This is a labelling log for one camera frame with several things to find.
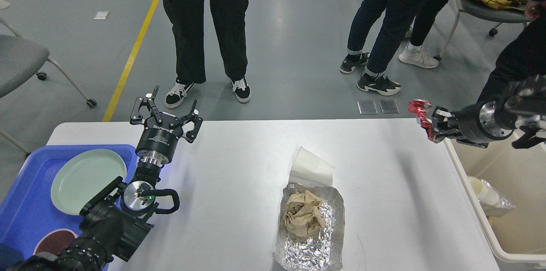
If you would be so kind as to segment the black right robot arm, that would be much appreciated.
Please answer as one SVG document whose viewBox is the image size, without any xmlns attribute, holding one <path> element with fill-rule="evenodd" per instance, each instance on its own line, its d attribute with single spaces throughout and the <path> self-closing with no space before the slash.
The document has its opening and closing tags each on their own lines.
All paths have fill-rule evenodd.
<svg viewBox="0 0 546 271">
<path fill-rule="evenodd" d="M 449 138 L 482 149 L 521 130 L 523 135 L 511 146 L 529 149 L 545 142 L 545 115 L 545 76 L 536 75 L 512 81 L 500 94 L 458 111 L 437 106 L 426 130 L 435 143 Z"/>
</svg>

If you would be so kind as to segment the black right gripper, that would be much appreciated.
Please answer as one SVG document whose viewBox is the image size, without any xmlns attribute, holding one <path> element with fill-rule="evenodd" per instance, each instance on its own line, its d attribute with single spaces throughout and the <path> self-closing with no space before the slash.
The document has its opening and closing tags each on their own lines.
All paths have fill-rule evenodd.
<svg viewBox="0 0 546 271">
<path fill-rule="evenodd" d="M 497 101 L 480 102 L 449 112 L 436 107 L 432 113 L 431 141 L 454 138 L 457 143 L 485 149 L 489 143 L 509 138 L 514 130 L 496 119 Z"/>
</svg>

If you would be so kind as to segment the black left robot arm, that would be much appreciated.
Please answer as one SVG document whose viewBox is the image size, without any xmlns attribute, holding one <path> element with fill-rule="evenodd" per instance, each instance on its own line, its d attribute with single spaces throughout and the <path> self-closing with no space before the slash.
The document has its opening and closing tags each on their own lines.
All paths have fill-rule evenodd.
<svg viewBox="0 0 546 271">
<path fill-rule="evenodd" d="M 135 100 L 131 125 L 142 125 L 143 132 L 135 149 L 138 162 L 129 182 L 122 176 L 110 182 L 80 208 L 80 236 L 61 248 L 58 254 L 39 252 L 20 259 L 8 271 L 101 271 L 118 257 L 129 261 L 153 225 L 154 214 L 179 210 L 179 194 L 174 189 L 158 189 L 161 169 L 172 161 L 180 139 L 195 141 L 203 119 L 196 109 L 177 117 L 157 109 L 152 93 Z"/>
</svg>

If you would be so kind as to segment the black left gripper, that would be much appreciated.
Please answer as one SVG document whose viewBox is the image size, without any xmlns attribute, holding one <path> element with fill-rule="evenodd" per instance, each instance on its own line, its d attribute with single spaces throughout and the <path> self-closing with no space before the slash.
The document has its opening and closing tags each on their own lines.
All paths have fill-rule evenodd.
<svg viewBox="0 0 546 271">
<path fill-rule="evenodd" d="M 156 85 L 151 93 L 136 98 L 131 110 L 130 124 L 144 125 L 135 149 L 138 158 L 142 160 L 151 158 L 164 165 L 172 161 L 180 139 L 188 143 L 193 143 L 197 139 L 203 119 L 199 116 L 197 100 L 193 100 L 189 113 L 181 117 L 175 116 L 170 123 L 170 129 L 162 127 L 164 119 L 155 104 L 158 90 L 159 86 Z M 142 108 L 148 110 L 147 116 L 141 112 Z"/>
</svg>

